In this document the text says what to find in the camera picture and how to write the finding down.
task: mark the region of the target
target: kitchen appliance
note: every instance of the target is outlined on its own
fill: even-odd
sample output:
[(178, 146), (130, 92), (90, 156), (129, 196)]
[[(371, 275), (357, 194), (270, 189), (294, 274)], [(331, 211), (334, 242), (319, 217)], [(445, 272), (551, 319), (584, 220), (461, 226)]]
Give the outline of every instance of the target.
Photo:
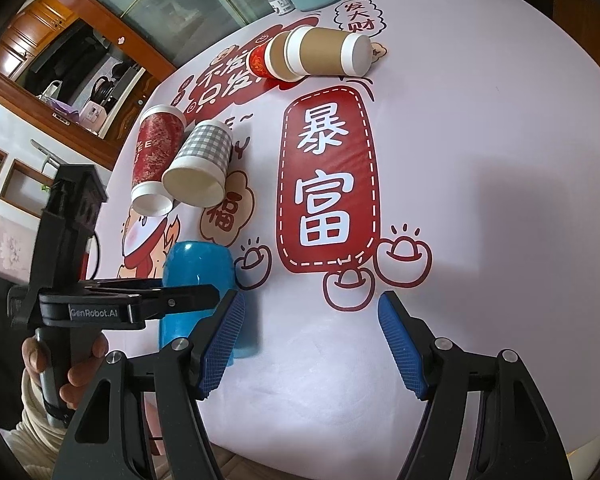
[(104, 122), (107, 120), (106, 110), (93, 101), (87, 101), (78, 118), (78, 124), (86, 130), (91, 130), (97, 134)]
[(116, 85), (113, 87), (113, 90), (110, 92), (109, 97), (107, 97), (107, 99), (102, 103), (102, 106), (106, 110), (107, 114), (111, 113), (111, 111), (113, 110), (116, 103), (120, 100), (122, 95), (125, 93), (128, 86), (131, 85), (131, 82), (133, 81), (133, 79), (138, 74), (138, 71), (140, 70), (139, 65), (135, 64), (135, 65), (131, 66), (130, 68), (127, 68), (122, 73), (122, 75), (120, 75), (121, 70), (117, 70), (116, 67), (119, 67), (121, 65), (122, 65), (122, 68), (124, 68), (126, 66), (126, 64), (119, 63), (115, 67), (113, 67), (113, 70), (111, 71), (113, 79), (115, 79), (117, 82), (116, 82)]
[(103, 104), (104, 101), (107, 100), (113, 89), (116, 87), (116, 81), (113, 79), (109, 79), (107, 76), (103, 75), (96, 79), (96, 82), (93, 84), (93, 88), (91, 89), (91, 97), (89, 97), (89, 101), (93, 101), (99, 105)]
[(42, 97), (51, 97), (52, 99), (57, 99), (58, 94), (60, 93), (60, 87), (62, 86), (62, 81), (56, 79), (49, 83), (49, 86), (46, 87), (45, 91), (42, 92)]

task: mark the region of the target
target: wall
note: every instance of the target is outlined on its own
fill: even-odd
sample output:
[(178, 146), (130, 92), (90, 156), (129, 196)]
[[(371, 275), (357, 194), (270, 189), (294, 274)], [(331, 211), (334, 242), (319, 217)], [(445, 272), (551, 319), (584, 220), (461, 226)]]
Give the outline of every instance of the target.
[(28, 282), (35, 243), (35, 231), (0, 216), (0, 276)]
[[(74, 152), (71, 148), (68, 148), (64, 144), (49, 137), (47, 134), (44, 134), (0, 104), (0, 149), (8, 153), (2, 171), (0, 172), (0, 192), (2, 190), (4, 178), (6, 177), (14, 158), (21, 160), (38, 171), (42, 168), (45, 155), (31, 145), (31, 139), (37, 141), (42, 146), (45, 146), (46, 149), (55, 153), (68, 163), (92, 164), (92, 162), (83, 155)], [(52, 168), (47, 166), (45, 174), (53, 176), (51, 170)], [(103, 183), (106, 185), (109, 182), (111, 172), (98, 165), (96, 165), (96, 170)], [(0, 200), (0, 216), (34, 232), (38, 229), (38, 223), (40, 221), (38, 218), (25, 213), (24, 211), (20, 211), (2, 200)]]

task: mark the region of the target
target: pink tablecloth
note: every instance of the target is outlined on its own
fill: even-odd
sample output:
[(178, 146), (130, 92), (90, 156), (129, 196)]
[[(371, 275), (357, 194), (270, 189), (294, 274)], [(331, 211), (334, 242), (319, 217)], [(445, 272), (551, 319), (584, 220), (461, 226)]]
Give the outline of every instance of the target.
[[(360, 31), (386, 55), (366, 78), (249, 76), (248, 48), (299, 23)], [(395, 478), (424, 406), (378, 326), (388, 288), (465, 350), (518, 351), (568, 450), (600, 432), (600, 69), (550, 20), (521, 0), (270, 15), (147, 106), (168, 103), (232, 125), (232, 194), (130, 212), (136, 124), (98, 220), (99, 276), (160, 276), (176, 240), (230, 247), (257, 352), (201, 404), (213, 442), (309, 478)], [(112, 339), (157, 349), (155, 325)]]

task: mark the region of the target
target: hand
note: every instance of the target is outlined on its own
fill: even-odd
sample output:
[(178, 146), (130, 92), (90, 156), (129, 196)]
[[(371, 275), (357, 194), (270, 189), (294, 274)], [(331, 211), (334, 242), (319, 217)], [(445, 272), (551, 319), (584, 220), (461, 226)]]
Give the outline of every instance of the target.
[[(109, 341), (100, 334), (91, 348), (91, 357), (69, 370), (68, 384), (60, 388), (60, 398), (71, 410), (76, 410), (87, 385), (96, 375), (100, 363), (109, 351)], [(40, 386), (40, 374), (46, 369), (46, 356), (38, 342), (30, 337), (22, 344), (22, 360), (31, 380)]]

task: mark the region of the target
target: sleeve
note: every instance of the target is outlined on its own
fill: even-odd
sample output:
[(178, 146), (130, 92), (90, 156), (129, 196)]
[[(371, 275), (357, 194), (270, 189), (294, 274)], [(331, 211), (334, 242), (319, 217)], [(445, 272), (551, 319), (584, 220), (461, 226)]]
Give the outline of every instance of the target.
[(42, 390), (25, 370), (22, 375), (22, 422), (4, 439), (33, 480), (49, 480), (66, 430), (46, 421)]

